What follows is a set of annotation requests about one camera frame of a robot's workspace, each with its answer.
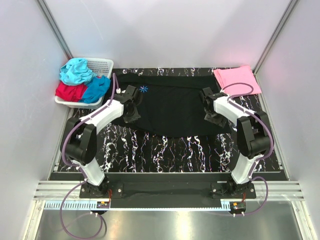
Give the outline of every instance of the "white panel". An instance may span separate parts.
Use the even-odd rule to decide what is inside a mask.
[[[270,117],[320,236],[320,1],[298,3],[258,72]]]
[[[76,57],[116,68],[257,63],[289,0],[47,0]]]
[[[1,1],[0,22],[0,230],[18,240],[66,116],[54,94],[67,59],[36,1]]]

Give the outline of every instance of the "laundry basket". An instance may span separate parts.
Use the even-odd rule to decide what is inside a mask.
[[[110,79],[112,68],[114,67],[114,62],[110,59],[104,58],[88,58],[83,57],[88,61],[88,68],[91,69],[98,76],[106,76]],[[98,109],[102,105],[102,101],[104,96],[100,97],[97,102],[94,103],[84,103],[84,102],[73,102],[73,101],[65,101],[62,98],[55,96],[54,101],[57,104],[64,104],[70,108],[79,108],[79,109]]]

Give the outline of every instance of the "turquoise towel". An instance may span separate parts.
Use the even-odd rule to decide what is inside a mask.
[[[88,61],[84,58],[72,58],[60,68],[60,80],[69,86],[88,83],[97,76],[87,67]]]
[[[82,95],[79,103],[92,104],[95,103],[106,94],[110,87],[110,79],[106,76],[94,77],[90,82],[85,84],[88,88]]]

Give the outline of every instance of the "black fabric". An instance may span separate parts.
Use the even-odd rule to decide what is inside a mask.
[[[140,90],[147,88],[147,91],[142,91],[143,100],[137,106],[141,118],[125,123],[120,117],[112,122],[115,125],[175,138],[230,133],[228,124],[222,128],[204,120],[206,114],[199,91],[206,87],[211,87],[214,93],[219,91],[213,75],[138,76],[128,73],[117,78],[122,90],[132,85]]]

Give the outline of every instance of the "blue logo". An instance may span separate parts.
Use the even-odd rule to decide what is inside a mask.
[[[146,92],[148,92],[148,87],[147,86],[141,86],[140,87],[140,91],[142,92],[142,93],[146,93]]]

